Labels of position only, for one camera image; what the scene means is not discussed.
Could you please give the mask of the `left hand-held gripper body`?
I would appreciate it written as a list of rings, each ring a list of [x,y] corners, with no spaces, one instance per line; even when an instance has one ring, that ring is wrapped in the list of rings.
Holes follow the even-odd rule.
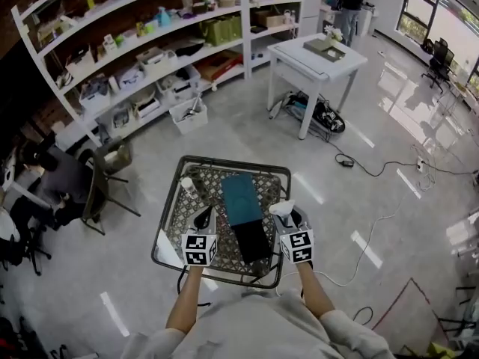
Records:
[[[216,227],[189,227],[182,235],[183,261],[187,266],[210,266],[218,251]]]

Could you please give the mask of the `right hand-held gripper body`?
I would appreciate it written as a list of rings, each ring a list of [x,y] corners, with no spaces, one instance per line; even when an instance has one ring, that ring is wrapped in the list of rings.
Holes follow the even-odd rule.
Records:
[[[299,228],[277,226],[281,252],[292,264],[310,262],[314,258],[314,233],[308,224]]]

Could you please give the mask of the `white cloth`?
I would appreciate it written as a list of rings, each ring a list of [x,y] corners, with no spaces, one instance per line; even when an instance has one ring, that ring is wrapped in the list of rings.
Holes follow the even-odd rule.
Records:
[[[269,213],[280,217],[287,217],[295,206],[295,200],[286,200],[274,203],[269,207]]]

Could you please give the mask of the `person's right forearm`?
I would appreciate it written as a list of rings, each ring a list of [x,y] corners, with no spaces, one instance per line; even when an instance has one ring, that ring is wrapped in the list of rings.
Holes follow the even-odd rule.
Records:
[[[331,299],[327,296],[309,263],[296,265],[302,284],[305,306],[320,318],[335,309]]]

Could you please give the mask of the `person's left forearm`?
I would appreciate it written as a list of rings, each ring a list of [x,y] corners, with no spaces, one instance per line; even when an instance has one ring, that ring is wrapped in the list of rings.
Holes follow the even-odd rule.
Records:
[[[197,319],[198,296],[204,268],[193,266],[190,268],[186,281],[170,312],[165,327],[187,334]]]

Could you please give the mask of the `white shallow box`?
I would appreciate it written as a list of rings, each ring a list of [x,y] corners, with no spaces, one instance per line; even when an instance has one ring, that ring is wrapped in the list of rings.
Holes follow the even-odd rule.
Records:
[[[133,104],[134,115],[140,119],[160,107],[160,101],[155,97],[155,93],[140,99]]]

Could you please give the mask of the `red flat box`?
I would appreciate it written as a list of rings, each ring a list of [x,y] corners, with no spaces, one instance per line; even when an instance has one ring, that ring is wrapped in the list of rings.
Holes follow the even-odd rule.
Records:
[[[195,68],[200,73],[201,78],[208,82],[214,82],[242,62],[242,53],[224,50],[196,62]]]

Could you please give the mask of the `white storage bin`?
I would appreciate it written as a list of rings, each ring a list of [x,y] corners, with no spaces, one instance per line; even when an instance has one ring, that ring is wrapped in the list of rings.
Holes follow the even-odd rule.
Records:
[[[71,76],[79,76],[95,63],[94,56],[89,44],[84,44],[73,50],[68,56],[65,68]]]
[[[84,85],[79,98],[84,110],[98,112],[111,103],[111,94],[108,85]]]

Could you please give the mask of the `brown cardboard box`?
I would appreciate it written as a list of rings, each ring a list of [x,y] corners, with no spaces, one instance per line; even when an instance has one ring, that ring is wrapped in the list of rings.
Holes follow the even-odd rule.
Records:
[[[280,15],[271,10],[256,10],[254,19],[258,25],[266,28],[274,28],[284,24],[284,15]]]

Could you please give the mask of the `dark metal lattice table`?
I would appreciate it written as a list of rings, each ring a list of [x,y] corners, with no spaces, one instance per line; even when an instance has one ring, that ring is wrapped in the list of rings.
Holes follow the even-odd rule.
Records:
[[[263,228],[272,255],[267,259],[245,264],[234,232],[229,226],[221,181],[241,173],[252,174],[260,208]],[[190,196],[181,186],[182,178],[190,177],[196,192]],[[167,269],[182,271],[184,267],[181,237],[189,228],[189,219],[206,206],[216,208],[218,251],[210,266],[204,270],[207,279],[237,286],[274,289],[279,285],[284,256],[270,205],[287,200],[291,193],[291,172],[286,167],[214,159],[203,156],[183,156],[178,162],[153,243],[152,261]]]

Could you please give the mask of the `person's beige sweatshirt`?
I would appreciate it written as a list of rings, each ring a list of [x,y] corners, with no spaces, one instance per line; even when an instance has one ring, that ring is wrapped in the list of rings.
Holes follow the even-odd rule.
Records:
[[[120,359],[395,359],[380,335],[332,310],[316,318],[296,293],[259,293],[207,310],[187,334],[133,335]]]

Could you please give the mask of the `white plastic floor bin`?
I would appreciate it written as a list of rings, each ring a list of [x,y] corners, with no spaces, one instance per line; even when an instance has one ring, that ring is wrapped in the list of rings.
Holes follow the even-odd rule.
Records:
[[[171,107],[169,114],[182,135],[186,135],[208,122],[207,107],[201,95]]]

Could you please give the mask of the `olive waste bin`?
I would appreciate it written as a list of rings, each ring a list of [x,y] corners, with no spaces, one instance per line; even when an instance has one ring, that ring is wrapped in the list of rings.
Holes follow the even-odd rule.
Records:
[[[130,145],[121,137],[111,139],[97,149],[100,166],[108,174],[113,175],[132,163]]]

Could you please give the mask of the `black equipment bag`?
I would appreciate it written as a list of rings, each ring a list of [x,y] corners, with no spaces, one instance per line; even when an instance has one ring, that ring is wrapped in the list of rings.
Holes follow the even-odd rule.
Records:
[[[308,104],[308,96],[303,92],[288,93],[285,97],[284,110],[302,122]],[[338,112],[333,110],[329,101],[319,94],[313,111],[311,129],[322,129],[329,134],[341,134],[346,129],[346,124]]]

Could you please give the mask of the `dark folding chair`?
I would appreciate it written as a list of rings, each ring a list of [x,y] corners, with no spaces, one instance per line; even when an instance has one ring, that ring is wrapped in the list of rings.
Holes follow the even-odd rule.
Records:
[[[82,223],[91,230],[96,231],[100,235],[104,236],[106,233],[103,229],[101,222],[101,213],[105,209],[108,202],[113,203],[120,208],[130,212],[131,214],[141,217],[141,214],[122,204],[118,200],[115,200],[109,194],[109,181],[114,180],[127,184],[127,179],[119,178],[110,174],[106,174],[100,164],[100,157],[91,149],[85,149],[79,156],[79,161],[84,165],[89,164],[93,172],[90,189],[88,193],[88,199],[85,204],[85,208],[80,220]]]

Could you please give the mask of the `white plastic tool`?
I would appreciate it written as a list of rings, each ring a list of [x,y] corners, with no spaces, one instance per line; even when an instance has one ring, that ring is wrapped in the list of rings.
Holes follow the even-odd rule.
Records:
[[[289,97],[288,93],[286,93],[285,95],[283,95],[283,97],[276,104],[274,104],[272,109],[269,111],[269,119],[270,120],[274,120],[277,117],[279,111],[281,110],[281,108],[286,103],[288,97]]]

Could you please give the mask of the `white plastic shelf bin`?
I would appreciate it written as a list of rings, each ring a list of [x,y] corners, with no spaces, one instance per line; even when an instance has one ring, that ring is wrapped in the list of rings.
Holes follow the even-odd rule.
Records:
[[[190,64],[156,81],[156,87],[162,103],[174,106],[193,98],[199,92],[200,81],[200,73]]]

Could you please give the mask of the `white square table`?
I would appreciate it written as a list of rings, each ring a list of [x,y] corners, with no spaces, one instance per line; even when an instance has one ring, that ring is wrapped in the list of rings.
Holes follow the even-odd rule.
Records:
[[[271,111],[273,108],[275,86],[279,79],[285,80],[305,93],[308,96],[308,104],[298,134],[301,140],[306,138],[317,98],[324,86],[346,76],[349,78],[337,107],[337,111],[342,111],[358,71],[367,63],[365,56],[342,43],[335,46],[344,53],[344,56],[337,61],[328,61],[304,47],[307,42],[325,38],[324,34],[312,34],[268,47],[270,65],[266,109]]]

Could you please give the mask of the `black office chair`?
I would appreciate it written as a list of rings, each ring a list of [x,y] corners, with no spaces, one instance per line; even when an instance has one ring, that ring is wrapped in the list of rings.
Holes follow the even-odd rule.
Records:
[[[37,267],[36,255],[41,254],[48,260],[52,259],[52,255],[41,247],[41,237],[45,231],[46,226],[38,221],[35,227],[26,227],[26,231],[19,232],[20,242],[0,240],[0,268],[8,271],[10,266],[19,266],[24,259],[27,259],[31,262],[34,273],[41,276],[42,272]]]
[[[435,42],[426,39],[421,48],[432,56],[427,71],[422,73],[421,77],[429,78],[431,81],[430,88],[435,85],[443,93],[441,83],[444,82],[447,86],[450,86],[449,73],[452,71],[451,63],[454,59],[454,53],[448,48],[448,43],[443,38]]]

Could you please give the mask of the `yellow paper bag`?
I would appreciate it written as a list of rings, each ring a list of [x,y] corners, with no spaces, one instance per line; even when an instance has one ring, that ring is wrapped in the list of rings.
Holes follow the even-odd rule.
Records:
[[[430,342],[427,347],[427,357],[429,359],[456,359],[456,354],[438,343]]]

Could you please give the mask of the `black hat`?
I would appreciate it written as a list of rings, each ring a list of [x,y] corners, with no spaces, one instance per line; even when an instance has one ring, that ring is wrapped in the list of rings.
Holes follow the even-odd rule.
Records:
[[[174,52],[177,57],[191,56],[198,52],[205,44],[205,40],[199,38],[189,38],[178,42],[174,46]]]

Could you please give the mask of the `grey flat tray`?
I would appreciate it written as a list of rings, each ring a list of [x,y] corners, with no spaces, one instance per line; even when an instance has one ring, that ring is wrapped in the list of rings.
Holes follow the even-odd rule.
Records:
[[[321,39],[306,41],[303,44],[303,48],[331,62],[339,61],[346,55],[345,52],[333,46],[331,42]]]

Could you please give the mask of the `white desk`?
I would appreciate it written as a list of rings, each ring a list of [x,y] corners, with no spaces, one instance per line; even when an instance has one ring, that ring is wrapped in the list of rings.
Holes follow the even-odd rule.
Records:
[[[31,202],[36,203],[44,209],[51,209],[52,207],[43,199],[39,198],[34,193],[30,192],[25,187],[22,187],[15,179],[16,175],[16,153],[12,152],[3,165],[3,183],[1,185],[3,191],[8,193],[14,190],[16,193],[28,198]]]

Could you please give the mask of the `green fabric bags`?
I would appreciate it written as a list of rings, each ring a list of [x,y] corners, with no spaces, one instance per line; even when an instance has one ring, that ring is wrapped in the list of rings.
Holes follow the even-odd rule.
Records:
[[[199,23],[199,29],[206,43],[220,46],[242,37],[240,15],[220,16]]]

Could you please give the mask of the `white shelf unit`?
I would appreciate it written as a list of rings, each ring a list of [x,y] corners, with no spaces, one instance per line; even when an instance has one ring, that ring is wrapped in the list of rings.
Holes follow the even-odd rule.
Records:
[[[131,135],[169,110],[162,103],[156,81],[224,50],[243,54],[237,64],[214,82],[201,78],[199,91],[213,89],[234,76],[249,77],[253,67],[266,58],[253,56],[251,48],[259,40],[271,40],[278,34],[298,35],[302,0],[236,0],[235,7],[219,7],[219,0],[193,0],[191,10],[181,0],[94,0],[88,9],[86,0],[37,0],[26,10],[13,7],[11,14],[22,41],[46,83],[80,128],[97,145],[108,139]],[[164,7],[171,24],[159,27],[158,7]],[[254,19],[256,10],[271,10],[284,15],[283,25],[266,28]],[[136,55],[154,46],[174,51],[184,39],[203,39],[199,23],[220,16],[240,15],[242,37],[220,46],[209,43],[191,56],[177,57],[177,63],[165,70],[145,72]],[[65,65],[73,50],[89,44],[94,65],[79,76],[71,76]],[[84,85],[108,85],[111,103],[98,112],[83,109],[79,98]],[[146,117],[134,115],[133,104],[150,94],[161,105]]]

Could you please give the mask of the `white refrigerator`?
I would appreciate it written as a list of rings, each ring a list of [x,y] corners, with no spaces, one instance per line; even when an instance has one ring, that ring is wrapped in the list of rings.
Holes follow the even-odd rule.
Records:
[[[302,0],[298,31],[300,37],[317,33],[321,3],[322,0]]]

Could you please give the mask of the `black framed window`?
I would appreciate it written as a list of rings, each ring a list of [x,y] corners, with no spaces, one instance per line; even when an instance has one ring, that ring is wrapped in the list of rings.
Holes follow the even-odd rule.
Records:
[[[459,0],[403,0],[397,31],[429,58],[435,42],[446,43],[454,53],[452,71],[479,95],[479,16]]]

